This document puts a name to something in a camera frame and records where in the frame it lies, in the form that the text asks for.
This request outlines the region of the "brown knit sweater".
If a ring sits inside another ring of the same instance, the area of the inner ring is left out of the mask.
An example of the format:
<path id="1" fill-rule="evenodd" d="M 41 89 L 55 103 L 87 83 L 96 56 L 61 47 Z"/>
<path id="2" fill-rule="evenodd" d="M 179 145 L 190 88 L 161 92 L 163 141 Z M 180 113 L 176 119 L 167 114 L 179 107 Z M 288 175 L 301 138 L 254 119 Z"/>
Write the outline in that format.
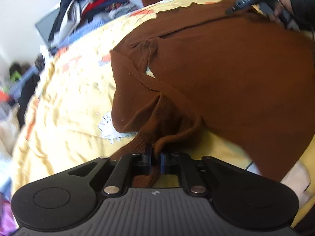
<path id="1" fill-rule="evenodd" d="M 112 121 L 137 136 L 113 158 L 196 144 L 203 128 L 282 180 L 314 137 L 312 40 L 232 0 L 158 12 L 111 50 Z"/>

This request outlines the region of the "dark clothes heap on floor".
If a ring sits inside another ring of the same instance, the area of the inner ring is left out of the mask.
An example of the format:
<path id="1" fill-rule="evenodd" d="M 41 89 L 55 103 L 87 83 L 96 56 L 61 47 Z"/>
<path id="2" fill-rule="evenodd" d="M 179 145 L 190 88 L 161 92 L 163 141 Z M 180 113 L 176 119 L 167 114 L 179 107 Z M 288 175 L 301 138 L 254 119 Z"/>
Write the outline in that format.
<path id="1" fill-rule="evenodd" d="M 35 93 L 35 88 L 40 80 L 40 73 L 45 67 L 45 58 L 43 57 L 42 53 L 40 53 L 35 59 L 35 66 L 38 69 L 38 73 L 33 74 L 27 80 L 27 82 L 22 88 L 21 96 L 18 99 L 18 104 L 20 105 L 20 108 L 17 112 L 17 119 L 20 128 L 22 128 L 23 125 L 25 124 L 25 113 L 27 110 L 28 103 L 32 95 Z"/>

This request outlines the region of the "pile of mixed clothes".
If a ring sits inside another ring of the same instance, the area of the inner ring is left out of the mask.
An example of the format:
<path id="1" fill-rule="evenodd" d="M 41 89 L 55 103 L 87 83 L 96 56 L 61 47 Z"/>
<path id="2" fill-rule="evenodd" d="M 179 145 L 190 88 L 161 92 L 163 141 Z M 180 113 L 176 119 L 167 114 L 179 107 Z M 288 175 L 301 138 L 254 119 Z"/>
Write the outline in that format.
<path id="1" fill-rule="evenodd" d="M 130 0 L 61 0 L 48 43 L 51 46 L 59 44 L 74 31 L 97 18 L 109 22 L 138 9 Z"/>

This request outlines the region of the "yellow floral bed quilt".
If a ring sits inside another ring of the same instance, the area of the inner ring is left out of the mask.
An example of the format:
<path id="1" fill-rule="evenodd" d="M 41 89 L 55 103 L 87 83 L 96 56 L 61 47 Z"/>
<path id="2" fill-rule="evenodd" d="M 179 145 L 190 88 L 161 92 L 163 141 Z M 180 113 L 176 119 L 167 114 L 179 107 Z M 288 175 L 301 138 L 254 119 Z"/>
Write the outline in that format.
<path id="1" fill-rule="evenodd" d="M 110 50 L 160 11 L 219 1 L 163 0 L 97 28 L 49 60 L 13 150 L 12 191 L 128 144 L 135 133 L 120 134 L 112 124 Z"/>

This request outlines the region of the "green plastic item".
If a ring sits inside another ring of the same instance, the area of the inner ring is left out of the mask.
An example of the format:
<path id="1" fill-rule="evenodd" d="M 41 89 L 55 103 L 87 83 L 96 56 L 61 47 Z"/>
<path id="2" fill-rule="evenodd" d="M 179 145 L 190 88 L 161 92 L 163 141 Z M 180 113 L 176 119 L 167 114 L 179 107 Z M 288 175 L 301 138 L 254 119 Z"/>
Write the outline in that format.
<path id="1" fill-rule="evenodd" d="M 15 83 L 21 79 L 22 75 L 18 71 L 14 71 L 10 74 L 10 81 Z"/>

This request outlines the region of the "blue striped cloth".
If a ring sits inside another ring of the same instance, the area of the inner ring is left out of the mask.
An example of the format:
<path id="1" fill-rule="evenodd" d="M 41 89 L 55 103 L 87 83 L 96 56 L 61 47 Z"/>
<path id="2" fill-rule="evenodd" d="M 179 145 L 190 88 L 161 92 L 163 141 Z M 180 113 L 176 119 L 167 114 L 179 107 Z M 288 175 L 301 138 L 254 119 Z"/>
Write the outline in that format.
<path id="1" fill-rule="evenodd" d="M 63 41 L 59 44 L 55 45 L 53 48 L 50 49 L 50 53 L 55 55 L 60 49 L 64 47 L 68 47 L 73 44 L 75 41 L 79 40 L 86 34 L 92 32 L 93 30 L 103 26 L 107 21 L 102 18 L 97 18 L 92 20 L 90 23 L 87 23 L 79 30 L 74 31 L 70 36 L 66 37 Z"/>

